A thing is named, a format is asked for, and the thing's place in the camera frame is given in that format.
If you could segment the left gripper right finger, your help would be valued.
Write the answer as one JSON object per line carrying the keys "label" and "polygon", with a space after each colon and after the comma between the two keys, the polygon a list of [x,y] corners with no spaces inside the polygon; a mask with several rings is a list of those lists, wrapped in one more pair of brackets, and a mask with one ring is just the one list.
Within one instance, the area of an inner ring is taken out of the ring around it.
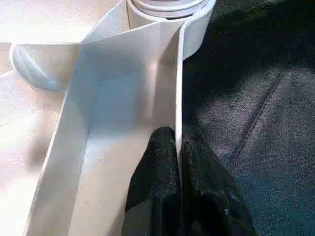
{"label": "left gripper right finger", "polygon": [[255,236],[236,181],[200,137],[183,137],[183,213],[187,236]]}

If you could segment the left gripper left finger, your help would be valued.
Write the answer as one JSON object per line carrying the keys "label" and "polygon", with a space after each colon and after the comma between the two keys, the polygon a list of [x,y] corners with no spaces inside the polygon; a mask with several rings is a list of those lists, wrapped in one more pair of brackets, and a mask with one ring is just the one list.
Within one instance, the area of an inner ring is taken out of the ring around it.
{"label": "left gripper left finger", "polygon": [[129,183],[125,216],[126,236],[176,236],[181,214],[181,183],[175,132],[156,129]]}

